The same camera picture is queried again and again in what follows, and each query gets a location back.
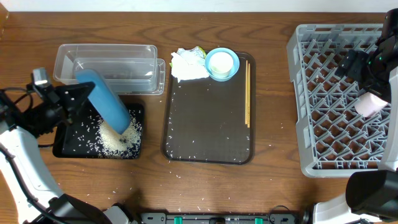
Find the dark blue plate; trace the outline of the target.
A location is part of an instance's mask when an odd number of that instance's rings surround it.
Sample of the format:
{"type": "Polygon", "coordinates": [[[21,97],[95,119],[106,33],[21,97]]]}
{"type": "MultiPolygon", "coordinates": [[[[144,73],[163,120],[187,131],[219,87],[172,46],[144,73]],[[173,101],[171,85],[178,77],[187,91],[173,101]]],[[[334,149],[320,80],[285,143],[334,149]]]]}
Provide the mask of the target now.
{"type": "Polygon", "coordinates": [[[88,96],[89,101],[115,132],[125,132],[131,122],[129,111],[104,77],[92,69],[77,71],[75,77],[79,83],[95,84],[88,96]]]}

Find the pink cup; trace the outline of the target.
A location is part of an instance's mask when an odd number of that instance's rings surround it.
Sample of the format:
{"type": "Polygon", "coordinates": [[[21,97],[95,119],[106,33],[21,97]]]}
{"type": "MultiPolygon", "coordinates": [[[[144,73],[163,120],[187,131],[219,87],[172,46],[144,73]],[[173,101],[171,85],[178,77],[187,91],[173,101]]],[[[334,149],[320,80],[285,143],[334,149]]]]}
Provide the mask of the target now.
{"type": "Polygon", "coordinates": [[[386,107],[388,102],[380,99],[372,93],[364,93],[354,105],[356,112],[365,118],[369,118],[380,112],[386,107]]]}

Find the cream white cup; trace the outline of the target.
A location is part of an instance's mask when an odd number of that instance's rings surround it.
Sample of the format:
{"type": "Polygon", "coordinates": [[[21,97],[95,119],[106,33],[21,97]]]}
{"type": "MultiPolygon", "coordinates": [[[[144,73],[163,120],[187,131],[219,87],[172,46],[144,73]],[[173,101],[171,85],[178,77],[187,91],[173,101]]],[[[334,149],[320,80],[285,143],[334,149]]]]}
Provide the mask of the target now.
{"type": "Polygon", "coordinates": [[[211,56],[209,66],[212,75],[226,78],[233,67],[233,58],[226,52],[217,52],[211,56]]]}

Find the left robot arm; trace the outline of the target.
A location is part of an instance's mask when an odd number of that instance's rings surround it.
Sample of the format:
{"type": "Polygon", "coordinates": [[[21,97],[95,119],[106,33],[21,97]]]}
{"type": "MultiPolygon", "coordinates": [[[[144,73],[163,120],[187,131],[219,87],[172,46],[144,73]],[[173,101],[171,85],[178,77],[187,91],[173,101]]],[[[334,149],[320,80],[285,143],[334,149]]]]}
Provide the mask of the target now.
{"type": "Polygon", "coordinates": [[[93,82],[54,87],[29,84],[42,103],[21,111],[1,90],[1,172],[17,205],[21,223],[132,223],[121,205],[102,211],[65,194],[40,155],[37,138],[69,123],[97,89],[93,82]]]}

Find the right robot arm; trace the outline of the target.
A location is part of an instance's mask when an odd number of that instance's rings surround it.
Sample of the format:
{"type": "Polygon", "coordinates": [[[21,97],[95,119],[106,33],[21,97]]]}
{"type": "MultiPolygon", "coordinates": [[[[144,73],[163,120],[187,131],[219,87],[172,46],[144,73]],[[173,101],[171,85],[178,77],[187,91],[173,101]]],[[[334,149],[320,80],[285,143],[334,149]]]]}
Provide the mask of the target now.
{"type": "Polygon", "coordinates": [[[386,13],[377,49],[372,54],[350,50],[336,69],[365,90],[355,104],[370,117],[391,105],[387,143],[375,171],[355,172],[344,194],[314,205],[302,223],[376,223],[397,220],[397,9],[386,13]]]}

